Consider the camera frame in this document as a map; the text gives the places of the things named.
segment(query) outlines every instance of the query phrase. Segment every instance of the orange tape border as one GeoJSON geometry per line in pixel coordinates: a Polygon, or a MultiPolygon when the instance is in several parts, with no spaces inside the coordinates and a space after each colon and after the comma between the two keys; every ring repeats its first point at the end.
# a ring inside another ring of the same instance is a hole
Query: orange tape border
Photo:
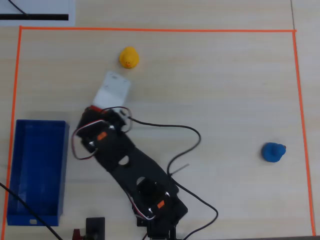
{"type": "MultiPolygon", "coordinates": [[[[315,217],[313,208],[313,196],[311,187],[311,175],[307,145],[307,133],[305,126],[303,98],[301,92],[300,73],[299,73],[299,62],[297,52],[297,41],[295,29],[157,29],[157,28],[119,28],[119,27],[35,27],[35,26],[19,26],[18,43],[15,60],[15,73],[13,82],[13,96],[12,96],[12,110],[11,110],[11,124],[10,124],[10,140],[9,140],[9,151],[8,151],[8,163],[6,172],[5,185],[9,188],[10,174],[11,174],[11,163],[12,163],[12,150],[13,150],[13,139],[14,139],[14,126],[15,126],[15,111],[16,111],[16,96],[17,96],[17,84],[18,84],[18,72],[19,72],[19,60],[21,50],[21,38],[23,30],[56,30],[56,31],[129,31],[129,32],[172,32],[172,33],[292,33],[296,81],[299,96],[302,135],[304,144],[304,156],[305,156],[305,167],[308,187],[308,198],[309,198],[309,211],[310,211],[310,222],[312,235],[316,235],[315,217]]],[[[6,191],[4,195],[4,207],[3,207],[3,218],[2,218],[2,230],[1,240],[5,239],[6,231],[6,218],[7,218],[7,207],[8,207],[8,196],[9,193],[6,191]]]]}

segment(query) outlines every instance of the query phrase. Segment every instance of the wooden table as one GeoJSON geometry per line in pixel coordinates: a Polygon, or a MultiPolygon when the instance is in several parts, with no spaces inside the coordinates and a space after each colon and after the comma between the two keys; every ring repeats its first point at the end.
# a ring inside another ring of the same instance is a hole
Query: wooden table
{"type": "MultiPolygon", "coordinates": [[[[77,26],[293,29],[290,1],[253,0],[161,5],[145,0],[78,1],[77,26]]],[[[2,29],[0,171],[5,182],[18,29],[2,29]]],[[[291,32],[23,30],[15,119],[65,120],[73,131],[107,71],[131,80],[126,106],[135,118],[185,124],[202,134],[201,145],[172,169],[190,164],[175,179],[214,205],[219,218],[190,239],[312,235],[291,32]],[[131,70],[118,63],[126,46],[136,47],[140,55],[139,65],[131,70]],[[265,142],[287,146],[280,162],[261,159],[265,142]]],[[[136,124],[129,136],[163,168],[196,141],[187,130],[136,124]]],[[[189,209],[177,228],[184,237],[210,221],[214,212],[183,191],[179,197],[189,209]]],[[[64,211],[56,230],[71,239],[72,230],[84,227],[87,217],[106,217],[106,239],[140,239],[145,233],[136,227],[130,203],[113,178],[96,161],[77,161],[69,152],[64,211]]],[[[5,228],[5,239],[22,238],[54,236],[42,227],[5,228]]]]}

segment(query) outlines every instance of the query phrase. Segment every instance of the yellow rubber duck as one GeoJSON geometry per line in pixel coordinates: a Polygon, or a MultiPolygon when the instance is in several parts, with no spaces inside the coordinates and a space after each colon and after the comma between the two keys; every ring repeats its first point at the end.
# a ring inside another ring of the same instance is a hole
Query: yellow rubber duck
{"type": "Polygon", "coordinates": [[[139,55],[133,46],[127,46],[119,56],[119,62],[126,69],[132,69],[139,63],[139,55]]]}

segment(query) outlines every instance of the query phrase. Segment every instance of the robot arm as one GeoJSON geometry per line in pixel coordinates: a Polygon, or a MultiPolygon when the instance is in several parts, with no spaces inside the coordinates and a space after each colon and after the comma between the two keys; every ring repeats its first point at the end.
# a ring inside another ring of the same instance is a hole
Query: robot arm
{"type": "Polygon", "coordinates": [[[169,239],[169,233],[170,239],[175,238],[175,227],[188,212],[177,197],[179,189],[153,159],[133,144],[121,130],[124,125],[112,109],[87,108],[74,134],[125,191],[137,226],[147,227],[152,239],[169,239]],[[128,162],[120,164],[125,157],[128,162]]]}

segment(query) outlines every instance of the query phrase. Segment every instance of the blue plastic bin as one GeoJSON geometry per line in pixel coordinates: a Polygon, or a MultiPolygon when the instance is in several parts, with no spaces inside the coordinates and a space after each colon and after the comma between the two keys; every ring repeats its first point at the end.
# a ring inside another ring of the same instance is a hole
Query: blue plastic bin
{"type": "MultiPolygon", "coordinates": [[[[69,125],[65,121],[17,120],[10,189],[50,226],[63,210],[69,125]]],[[[42,226],[9,194],[7,224],[42,226]]]]}

